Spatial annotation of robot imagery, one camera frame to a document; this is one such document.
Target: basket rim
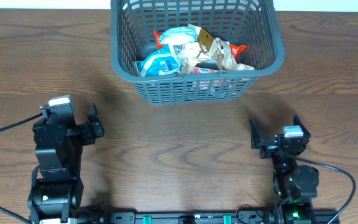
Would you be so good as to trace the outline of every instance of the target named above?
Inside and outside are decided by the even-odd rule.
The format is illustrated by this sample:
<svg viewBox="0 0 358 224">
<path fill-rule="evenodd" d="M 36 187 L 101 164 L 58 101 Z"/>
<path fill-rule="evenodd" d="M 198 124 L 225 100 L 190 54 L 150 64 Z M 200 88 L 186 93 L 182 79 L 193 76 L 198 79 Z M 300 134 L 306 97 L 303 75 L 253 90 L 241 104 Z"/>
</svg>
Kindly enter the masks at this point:
<svg viewBox="0 0 358 224">
<path fill-rule="evenodd" d="M 285 49 L 282 42 L 280 26 L 278 24 L 277 13 L 274 9 L 273 0 L 265 0 L 266 10 L 269 13 L 266 13 L 265 20 L 267 20 L 271 32 L 272 32 L 272 41 L 274 42 L 276 59 L 275 61 L 267 68 L 261 70 L 252 70 L 252 71 L 226 71 L 226 72 L 217 72 L 217 73 L 206 73 L 206 74 L 189 74 L 189 75 L 160 75 L 154 77 L 136 77 L 131 74 L 128 74 L 118 61 L 118 4 L 119 1 L 111 0 L 111 28 L 110 28 L 110 38 L 111 38 L 111 66 L 114 72 L 124 79 L 125 81 L 131 83 L 153 83 L 153 82 L 180 82 L 180 81 L 195 81 L 195 80 L 210 80 L 217 78 L 252 78 L 252 77 L 262 77 L 270 75 L 276 72 L 284 63 L 285 58 Z"/>
</svg>

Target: blue basket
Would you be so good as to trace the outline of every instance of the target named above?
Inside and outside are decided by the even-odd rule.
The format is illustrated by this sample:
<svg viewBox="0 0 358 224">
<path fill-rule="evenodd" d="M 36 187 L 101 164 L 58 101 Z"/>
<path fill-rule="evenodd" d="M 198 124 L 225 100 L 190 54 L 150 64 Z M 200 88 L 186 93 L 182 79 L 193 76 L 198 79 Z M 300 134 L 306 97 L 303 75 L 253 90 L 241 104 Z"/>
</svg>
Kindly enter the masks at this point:
<svg viewBox="0 0 358 224">
<path fill-rule="evenodd" d="M 138 77 L 133 62 L 144 49 L 157 49 L 153 31 L 188 24 L 247 45 L 237 61 L 255 70 Z M 152 104 L 232 100 L 284 61 L 272 0 L 112 0 L 111 48 L 114 71 Z"/>
</svg>

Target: green tape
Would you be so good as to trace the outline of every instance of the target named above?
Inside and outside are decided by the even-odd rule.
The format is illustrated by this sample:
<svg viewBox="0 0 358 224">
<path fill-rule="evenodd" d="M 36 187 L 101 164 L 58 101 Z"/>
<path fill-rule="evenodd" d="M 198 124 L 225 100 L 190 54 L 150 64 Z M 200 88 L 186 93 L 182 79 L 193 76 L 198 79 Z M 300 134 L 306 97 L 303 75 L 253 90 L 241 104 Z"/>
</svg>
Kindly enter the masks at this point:
<svg viewBox="0 0 358 224">
<path fill-rule="evenodd" d="M 231 215 L 223 216 L 223 224 L 231 224 Z"/>
<path fill-rule="evenodd" d="M 152 217 L 143 217 L 143 224 L 152 224 Z"/>
</svg>

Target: wood surface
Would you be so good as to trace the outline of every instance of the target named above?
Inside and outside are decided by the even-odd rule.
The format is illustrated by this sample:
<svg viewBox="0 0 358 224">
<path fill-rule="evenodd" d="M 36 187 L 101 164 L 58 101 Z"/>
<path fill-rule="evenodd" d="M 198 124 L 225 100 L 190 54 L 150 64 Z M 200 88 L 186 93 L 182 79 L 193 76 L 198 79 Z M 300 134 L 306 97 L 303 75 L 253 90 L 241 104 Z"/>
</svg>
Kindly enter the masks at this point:
<svg viewBox="0 0 358 224">
<path fill-rule="evenodd" d="M 248 119 L 272 136 L 298 113 L 312 134 L 302 157 L 356 178 L 341 221 L 358 223 L 358 13 L 278 12 L 278 18 L 286 51 L 279 72 L 235 101 L 151 106 L 111 68 L 109 11 L 0 10 L 0 127 L 67 94 L 82 123 L 95 102 L 106 135 L 84 147 L 82 205 L 235 210 L 278 200 L 271 161 L 250 149 Z M 0 134 L 0 205 L 25 217 L 37 165 L 31 127 Z M 314 206 L 339 209 L 351 182 L 318 169 Z M 17 221 L 0 213 L 0 223 Z"/>
</svg>

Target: cable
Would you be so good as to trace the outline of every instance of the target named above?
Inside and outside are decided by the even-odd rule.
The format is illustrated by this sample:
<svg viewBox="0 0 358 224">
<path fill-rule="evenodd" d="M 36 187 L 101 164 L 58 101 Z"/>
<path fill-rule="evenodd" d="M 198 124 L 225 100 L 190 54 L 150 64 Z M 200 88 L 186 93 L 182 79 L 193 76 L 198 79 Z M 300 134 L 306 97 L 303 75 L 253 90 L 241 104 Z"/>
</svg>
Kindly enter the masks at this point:
<svg viewBox="0 0 358 224">
<path fill-rule="evenodd" d="M 252 205 L 243 204 L 243 205 L 240 205 L 240 207 L 236 210 L 236 217 L 237 217 L 237 219 L 239 220 L 239 222 L 241 222 L 242 224 L 249 224 L 249 223 L 246 223 L 246 222 L 242 221 L 242 220 L 239 218 L 239 210 L 240 210 L 240 208 L 242 208 L 242 207 L 244 207 L 244 206 L 251 207 L 251 208 L 254 210 L 254 212 L 262 219 L 262 221 L 256 222 L 256 224 L 262 223 L 262 222 L 265 221 L 265 218 L 264 218 L 262 215 L 260 215 L 259 212 L 258 212 Z"/>
<path fill-rule="evenodd" d="M 14 128 L 14 127 L 19 126 L 19 125 L 21 125 L 21 124 L 24 124 L 24 123 L 26 123 L 26 122 L 32 121 L 33 119 L 39 118 L 39 117 L 41 117 L 41 116 L 42 116 L 42 113 L 37 114 L 37 115 L 35 115 L 35 116 L 32 116 L 32 117 L 30 117 L 30 118 L 24 119 L 24 120 L 22 120 L 22 121 L 19 121 L 19 122 L 17 122 L 17 123 L 8 125 L 8 126 L 6 126 L 6 127 L 0 128 L 0 132 L 1 132 L 1 131 L 8 130 L 8 129 L 11 129 L 11 128 Z M 16 218 L 16 219 L 18 219 L 18 220 L 20 220 L 20 221 L 26 223 L 26 224 L 32 224 L 32 222 L 28 221 L 28 220 L 25 219 L 24 217 L 22 217 L 22 216 L 20 216 L 20 215 L 18 215 L 18 214 L 16 214 L 16 213 L 14 213 L 14 212 L 9 211 L 8 209 L 5 209 L 5 208 L 0 207 L 0 212 L 5 213 L 6 215 L 10 215 L 10 216 L 12 216 L 12 217 L 14 217 L 14 218 Z"/>
<path fill-rule="evenodd" d="M 327 164 L 323 164 L 323 163 L 320 163 L 320 162 L 315 162 L 315 161 L 310 161 L 310 160 L 307 160 L 307 159 L 301 159 L 301 158 L 297 158 L 289 153 L 287 153 L 289 157 L 291 157 L 292 159 L 295 159 L 295 160 L 298 160 L 298 161 L 301 161 L 301 162 L 307 162 L 307 163 L 310 163 L 310 164 L 313 164 L 313 165 L 316 165 L 316 166 L 321 166 L 321 167 L 325 167 L 325 168 L 328 168 L 328 169 L 332 169 L 332 170 L 335 170 L 335 171 L 338 171 L 342 174 L 345 174 L 346 176 L 348 176 L 348 178 L 350 178 L 350 180 L 352 181 L 352 193 L 350 194 L 349 198 L 347 199 L 346 203 L 341 207 L 341 209 L 339 209 L 339 211 L 327 222 L 327 224 L 330 224 L 331 222 L 333 222 L 346 208 L 347 206 L 351 203 L 353 197 L 354 197 L 354 194 L 356 193 L 356 180 L 354 180 L 353 176 L 340 169 L 340 168 L 337 168 L 337 167 L 334 167 L 334 166 L 330 166 L 330 165 L 327 165 Z"/>
</svg>

